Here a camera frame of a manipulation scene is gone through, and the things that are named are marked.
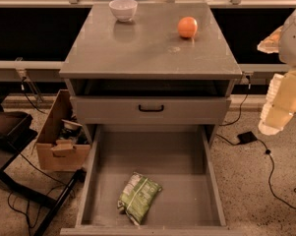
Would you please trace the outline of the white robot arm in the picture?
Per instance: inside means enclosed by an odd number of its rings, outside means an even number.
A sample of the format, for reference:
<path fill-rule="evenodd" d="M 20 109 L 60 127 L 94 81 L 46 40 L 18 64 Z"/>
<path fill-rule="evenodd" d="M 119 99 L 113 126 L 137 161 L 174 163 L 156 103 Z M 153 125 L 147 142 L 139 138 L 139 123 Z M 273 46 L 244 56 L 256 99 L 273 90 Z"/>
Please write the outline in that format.
<path fill-rule="evenodd" d="M 258 50 L 277 53 L 279 60 L 290 67 L 284 75 L 273 75 L 261 113 L 259 130 L 264 135 L 276 135 L 296 113 L 296 9 L 281 27 L 259 43 Z"/>

